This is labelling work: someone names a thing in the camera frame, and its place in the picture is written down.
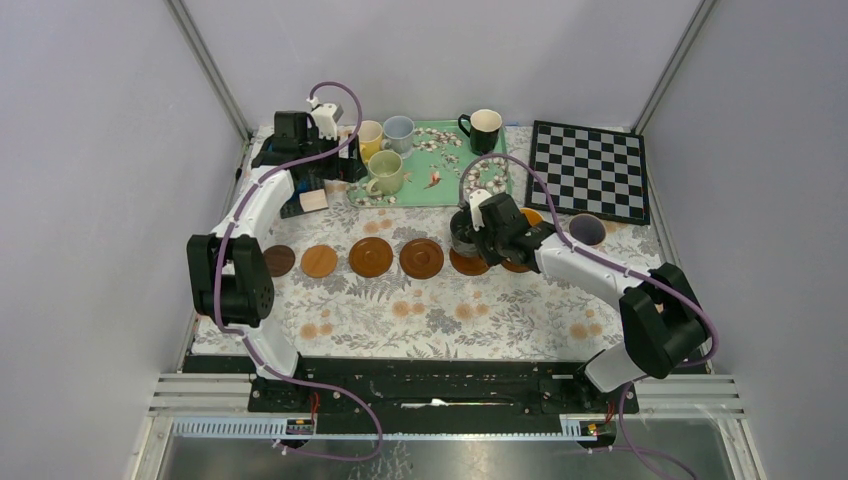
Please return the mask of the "brown wooden coaster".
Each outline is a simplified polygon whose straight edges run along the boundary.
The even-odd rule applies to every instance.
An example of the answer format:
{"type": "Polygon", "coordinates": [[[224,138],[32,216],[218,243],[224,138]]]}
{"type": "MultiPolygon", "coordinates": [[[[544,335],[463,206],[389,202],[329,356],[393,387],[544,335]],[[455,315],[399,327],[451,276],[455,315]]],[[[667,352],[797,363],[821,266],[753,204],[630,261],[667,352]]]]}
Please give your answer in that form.
{"type": "Polygon", "coordinates": [[[510,262],[509,260],[504,260],[504,261],[502,261],[502,262],[501,262],[501,266],[502,266],[504,269],[506,269],[506,270],[508,270],[508,271],[510,271],[510,272],[513,272],[513,273],[527,273],[527,272],[530,272],[530,271],[531,271],[531,268],[530,268],[530,267],[527,267],[527,266],[524,266],[524,265],[515,264],[515,263],[510,262]]]}
{"type": "Polygon", "coordinates": [[[490,269],[488,263],[479,254],[465,256],[451,248],[449,258],[453,268],[466,276],[479,276],[490,269]]]}
{"type": "Polygon", "coordinates": [[[442,270],[444,253],[435,241],[419,238],[404,245],[399,255],[399,262],[408,276],[426,280],[436,276],[442,270]]]}
{"type": "Polygon", "coordinates": [[[378,237],[357,241],[349,252],[349,265],[354,273],[364,278],[374,278],[386,273],[393,263],[391,245],[378,237]]]}

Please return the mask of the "patterned mug orange inside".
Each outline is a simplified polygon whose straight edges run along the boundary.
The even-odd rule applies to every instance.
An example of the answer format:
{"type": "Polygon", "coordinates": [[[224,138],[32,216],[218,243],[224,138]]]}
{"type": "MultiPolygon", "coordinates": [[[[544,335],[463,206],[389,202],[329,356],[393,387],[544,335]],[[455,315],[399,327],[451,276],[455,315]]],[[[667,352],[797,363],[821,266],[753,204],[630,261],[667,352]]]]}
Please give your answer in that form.
{"type": "Polygon", "coordinates": [[[520,212],[526,218],[526,220],[528,221],[528,224],[531,227],[535,227],[535,226],[537,226],[537,225],[539,225],[539,224],[541,224],[545,221],[545,219],[543,218],[541,213],[536,211],[536,210],[529,209],[529,208],[521,208],[520,212]]]}

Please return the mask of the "dark green mug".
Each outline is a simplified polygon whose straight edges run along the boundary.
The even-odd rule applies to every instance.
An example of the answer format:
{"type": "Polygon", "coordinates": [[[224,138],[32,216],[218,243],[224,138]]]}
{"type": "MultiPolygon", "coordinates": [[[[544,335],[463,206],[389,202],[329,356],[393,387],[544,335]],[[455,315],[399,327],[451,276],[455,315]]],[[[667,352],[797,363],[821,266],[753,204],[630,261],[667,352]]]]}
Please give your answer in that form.
{"type": "Polygon", "coordinates": [[[464,210],[457,211],[451,217],[449,229],[451,248],[456,254],[466,258],[473,258],[479,255],[474,240],[469,234],[473,230],[473,222],[469,212],[464,210]]]}

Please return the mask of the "pink mug purple inside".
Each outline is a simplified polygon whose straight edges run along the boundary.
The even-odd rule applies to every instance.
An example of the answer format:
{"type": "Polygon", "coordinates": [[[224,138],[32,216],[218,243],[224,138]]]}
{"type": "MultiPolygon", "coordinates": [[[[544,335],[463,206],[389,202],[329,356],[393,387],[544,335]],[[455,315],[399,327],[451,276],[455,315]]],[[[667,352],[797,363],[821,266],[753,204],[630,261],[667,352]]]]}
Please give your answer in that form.
{"type": "Polygon", "coordinates": [[[603,222],[588,213],[574,215],[569,220],[567,229],[571,237],[590,247],[601,245],[607,237],[603,222]]]}

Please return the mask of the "pale green mug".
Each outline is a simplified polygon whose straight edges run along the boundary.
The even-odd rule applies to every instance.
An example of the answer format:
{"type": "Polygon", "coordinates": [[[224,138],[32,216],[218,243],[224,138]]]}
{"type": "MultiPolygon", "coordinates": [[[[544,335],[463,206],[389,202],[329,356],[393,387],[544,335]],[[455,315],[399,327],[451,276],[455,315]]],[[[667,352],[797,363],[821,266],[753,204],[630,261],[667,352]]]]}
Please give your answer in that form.
{"type": "Polygon", "coordinates": [[[403,158],[392,150],[375,153],[367,165],[369,181],[365,185],[368,196],[394,195],[404,183],[403,158]]]}

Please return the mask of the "black white chessboard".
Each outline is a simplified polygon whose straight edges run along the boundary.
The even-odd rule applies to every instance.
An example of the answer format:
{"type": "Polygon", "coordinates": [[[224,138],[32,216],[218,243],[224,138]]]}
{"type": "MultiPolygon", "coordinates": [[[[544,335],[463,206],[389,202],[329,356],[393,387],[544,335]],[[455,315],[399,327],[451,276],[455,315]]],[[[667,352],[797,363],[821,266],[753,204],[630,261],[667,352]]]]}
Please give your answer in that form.
{"type": "Polygon", "coordinates": [[[632,225],[651,221],[645,141],[641,135],[537,120],[525,204],[561,214],[588,213],[632,225]]]}

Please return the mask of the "small dark wooden coaster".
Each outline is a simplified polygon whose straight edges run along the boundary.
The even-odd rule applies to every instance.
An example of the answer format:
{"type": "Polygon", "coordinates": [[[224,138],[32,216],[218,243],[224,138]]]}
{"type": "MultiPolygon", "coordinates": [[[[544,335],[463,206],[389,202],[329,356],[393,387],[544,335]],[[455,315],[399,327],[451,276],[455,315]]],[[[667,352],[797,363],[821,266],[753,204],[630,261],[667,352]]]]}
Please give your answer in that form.
{"type": "Polygon", "coordinates": [[[263,259],[272,278],[282,277],[294,266],[296,255],[286,245],[275,245],[263,252],[263,259]]]}

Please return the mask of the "small light wooden coaster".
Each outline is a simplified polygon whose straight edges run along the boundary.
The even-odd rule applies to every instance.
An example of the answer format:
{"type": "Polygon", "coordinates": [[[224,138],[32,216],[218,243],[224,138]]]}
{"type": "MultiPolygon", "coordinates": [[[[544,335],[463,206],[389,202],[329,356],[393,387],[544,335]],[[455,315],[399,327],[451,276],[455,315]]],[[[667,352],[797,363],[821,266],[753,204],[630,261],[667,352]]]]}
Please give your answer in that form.
{"type": "Polygon", "coordinates": [[[329,245],[315,245],[305,250],[301,257],[302,272],[310,278],[325,278],[337,267],[338,256],[329,245]]]}

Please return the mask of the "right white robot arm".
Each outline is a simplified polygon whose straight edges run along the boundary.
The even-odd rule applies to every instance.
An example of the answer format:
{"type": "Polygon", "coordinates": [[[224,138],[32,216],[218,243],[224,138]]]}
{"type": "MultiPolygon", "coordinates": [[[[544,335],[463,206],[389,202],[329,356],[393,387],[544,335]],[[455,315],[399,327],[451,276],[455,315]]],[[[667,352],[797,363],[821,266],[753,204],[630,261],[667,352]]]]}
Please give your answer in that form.
{"type": "Polygon", "coordinates": [[[685,274],[664,263],[647,272],[628,267],[567,235],[560,225],[531,224],[513,198],[476,190],[450,226],[458,244],[489,265],[508,261],[567,280],[613,307],[623,339],[580,369],[575,402],[597,412],[613,390],[642,377],[662,379],[711,339],[708,321],[685,274]]]}

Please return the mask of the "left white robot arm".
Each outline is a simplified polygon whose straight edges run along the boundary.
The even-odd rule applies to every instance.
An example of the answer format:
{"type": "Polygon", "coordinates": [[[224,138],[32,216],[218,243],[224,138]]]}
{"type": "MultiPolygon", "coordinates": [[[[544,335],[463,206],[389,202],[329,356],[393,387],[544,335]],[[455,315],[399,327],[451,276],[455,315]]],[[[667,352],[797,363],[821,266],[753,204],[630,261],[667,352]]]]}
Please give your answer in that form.
{"type": "Polygon", "coordinates": [[[340,107],[331,103],[277,112],[232,209],[210,233],[187,243],[196,312],[244,343],[257,375],[275,381],[272,398],[288,411],[307,404],[311,387],[297,371],[298,350],[262,323],[275,299],[262,243],[283,206],[304,201],[310,186],[365,176],[355,136],[339,133],[340,117],[340,107]]]}

